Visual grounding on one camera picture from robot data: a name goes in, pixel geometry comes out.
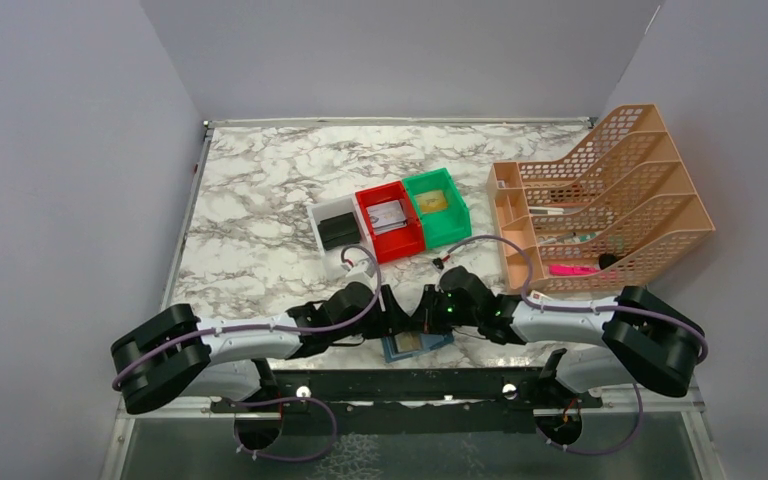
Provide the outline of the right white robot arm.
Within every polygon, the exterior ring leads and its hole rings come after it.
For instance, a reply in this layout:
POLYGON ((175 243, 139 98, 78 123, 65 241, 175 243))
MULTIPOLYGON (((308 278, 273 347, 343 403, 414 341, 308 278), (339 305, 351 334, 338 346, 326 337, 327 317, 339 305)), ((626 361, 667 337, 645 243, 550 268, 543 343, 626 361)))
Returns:
POLYGON ((590 301, 496 294, 458 266, 427 286, 411 322, 423 333, 469 326, 500 345, 585 345, 560 357, 554 380, 569 392, 637 383, 657 394, 687 394, 708 352, 704 330, 642 287, 590 301))

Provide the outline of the blue card holder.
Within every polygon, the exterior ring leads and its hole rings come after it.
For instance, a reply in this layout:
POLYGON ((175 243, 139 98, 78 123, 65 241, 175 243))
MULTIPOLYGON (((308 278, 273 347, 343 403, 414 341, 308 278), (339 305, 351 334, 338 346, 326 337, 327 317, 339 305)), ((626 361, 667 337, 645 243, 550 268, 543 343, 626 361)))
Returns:
POLYGON ((383 350, 384 361, 386 363, 394 363, 408 358, 417 357, 438 350, 444 346, 450 345, 454 342, 454 336, 451 333, 448 334, 427 334, 420 333, 422 336, 423 348, 421 351, 414 352, 409 355, 396 356, 393 352, 392 339, 395 336, 388 336, 381 339, 381 345, 383 350))

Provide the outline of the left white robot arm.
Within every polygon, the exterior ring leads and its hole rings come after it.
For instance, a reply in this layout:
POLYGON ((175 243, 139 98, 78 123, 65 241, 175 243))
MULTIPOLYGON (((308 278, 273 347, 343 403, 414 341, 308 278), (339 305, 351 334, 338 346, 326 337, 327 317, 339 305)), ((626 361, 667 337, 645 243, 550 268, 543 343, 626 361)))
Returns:
POLYGON ((128 413, 143 414, 184 395, 222 395, 216 374, 240 375, 250 360, 312 357, 346 337, 379 339, 411 324, 388 285, 375 292, 360 282, 326 300, 253 319, 199 317, 179 303, 112 344, 113 387, 128 413))

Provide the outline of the gold credit card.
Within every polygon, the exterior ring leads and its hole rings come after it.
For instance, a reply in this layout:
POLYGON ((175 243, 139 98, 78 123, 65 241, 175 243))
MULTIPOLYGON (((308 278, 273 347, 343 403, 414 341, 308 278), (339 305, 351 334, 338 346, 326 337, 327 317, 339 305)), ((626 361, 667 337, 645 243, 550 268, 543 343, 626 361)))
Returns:
POLYGON ((392 339, 393 352, 396 356, 409 355, 421 351, 422 336, 416 332, 403 332, 397 334, 392 339))

